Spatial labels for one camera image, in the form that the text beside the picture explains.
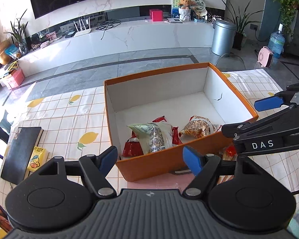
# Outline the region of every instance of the potted plant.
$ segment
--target potted plant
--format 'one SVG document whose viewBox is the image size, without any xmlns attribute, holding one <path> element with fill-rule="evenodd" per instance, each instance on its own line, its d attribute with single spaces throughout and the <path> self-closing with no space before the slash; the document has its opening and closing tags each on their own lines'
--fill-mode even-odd
<svg viewBox="0 0 299 239">
<path fill-rule="evenodd" d="M 291 37 L 293 33 L 290 27 L 299 7 L 299 0 L 273 0 L 273 2 L 275 1 L 281 4 L 279 11 L 281 23 L 285 26 L 283 33 Z"/>
<path fill-rule="evenodd" d="M 240 7 L 238 6 L 238 14 L 236 14 L 236 11 L 234 9 L 234 7 L 232 6 L 230 0 L 228 0 L 231 8 L 232 8 L 232 11 L 231 9 L 229 8 L 229 6 L 222 0 L 222 2 L 224 3 L 224 5 L 226 6 L 226 8 L 229 10 L 231 16 L 232 16 L 232 19 L 229 19 L 231 22 L 233 22 L 234 24 L 236 24 L 237 26 L 237 31 L 236 31 L 236 34 L 235 34 L 235 39 L 234 39 L 234 45 L 233 45 L 233 48 L 236 48 L 236 49 L 239 49 L 241 50 L 241 42 L 243 41 L 243 38 L 244 38 L 244 29 L 245 27 L 249 24 L 249 23 L 260 23 L 259 21 L 249 21 L 249 18 L 251 17 L 251 15 L 254 15 L 256 13 L 259 13 L 259 12 L 263 12 L 264 10 L 260 10 L 260 11 L 257 11 L 257 12 L 254 12 L 254 13 L 246 13 L 251 1 L 249 1 L 249 3 L 247 4 L 245 10 L 244 10 L 244 14 L 241 15 L 240 13 Z"/>
<path fill-rule="evenodd" d="M 13 24 L 12 24 L 12 22 L 10 22 L 12 32 L 9 32 L 9 31 L 4 32 L 5 34 L 10 33 L 16 39 L 15 45 L 16 45 L 16 47 L 19 48 L 19 50 L 20 50 L 20 52 L 23 56 L 26 55 L 29 52 L 27 44 L 25 42 L 23 42 L 23 35 L 25 34 L 28 22 L 25 25 L 23 23 L 20 24 L 21 19 L 22 19 L 23 15 L 26 13 L 26 11 L 27 10 L 24 11 L 24 13 L 22 14 L 22 16 L 20 17 L 19 20 L 17 19 L 17 22 L 18 22 L 17 27 L 15 27 L 16 26 L 16 20 L 14 20 Z"/>
</svg>

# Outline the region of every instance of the black plant pot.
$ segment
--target black plant pot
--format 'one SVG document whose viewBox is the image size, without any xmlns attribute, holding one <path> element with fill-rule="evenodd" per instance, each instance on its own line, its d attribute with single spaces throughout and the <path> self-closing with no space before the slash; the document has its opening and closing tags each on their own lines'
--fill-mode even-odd
<svg viewBox="0 0 299 239">
<path fill-rule="evenodd" d="M 237 33 L 235 34 L 235 38 L 234 38 L 234 44 L 233 44 L 233 48 L 236 48 L 238 50 L 241 50 L 241 43 L 243 41 L 244 35 L 241 33 Z"/>
</svg>

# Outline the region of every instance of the pink fan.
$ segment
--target pink fan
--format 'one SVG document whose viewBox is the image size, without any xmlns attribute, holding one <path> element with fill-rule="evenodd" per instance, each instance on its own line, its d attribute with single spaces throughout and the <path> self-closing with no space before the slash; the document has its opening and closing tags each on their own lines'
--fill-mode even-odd
<svg viewBox="0 0 299 239">
<path fill-rule="evenodd" d="M 258 62 L 262 67 L 269 68 L 273 61 L 273 52 L 268 47 L 263 47 L 258 55 Z"/>
</svg>

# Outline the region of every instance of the silver trash can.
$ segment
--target silver trash can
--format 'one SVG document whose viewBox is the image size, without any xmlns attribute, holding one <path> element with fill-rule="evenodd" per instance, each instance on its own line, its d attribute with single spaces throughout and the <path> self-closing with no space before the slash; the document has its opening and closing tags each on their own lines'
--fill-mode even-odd
<svg viewBox="0 0 299 239">
<path fill-rule="evenodd" d="M 234 43 L 236 25 L 224 20 L 217 20 L 211 51 L 219 56 L 231 52 Z"/>
</svg>

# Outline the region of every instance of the pink box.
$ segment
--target pink box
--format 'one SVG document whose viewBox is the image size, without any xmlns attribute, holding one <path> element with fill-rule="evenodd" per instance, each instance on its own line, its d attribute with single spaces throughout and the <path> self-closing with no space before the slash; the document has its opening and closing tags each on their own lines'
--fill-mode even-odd
<svg viewBox="0 0 299 239">
<path fill-rule="evenodd" d="M 25 76 L 23 75 L 23 72 L 21 68 L 19 67 L 17 70 L 13 70 L 11 74 L 3 78 L 3 83 L 7 86 L 9 90 L 18 87 L 23 80 L 25 79 Z"/>
<path fill-rule="evenodd" d="M 150 9 L 149 10 L 150 19 L 152 19 L 152 11 L 160 11 L 160 9 Z"/>
<path fill-rule="evenodd" d="M 163 21 L 163 11 L 162 10 L 153 10 L 152 13 L 152 21 L 153 22 L 162 22 Z"/>
</svg>

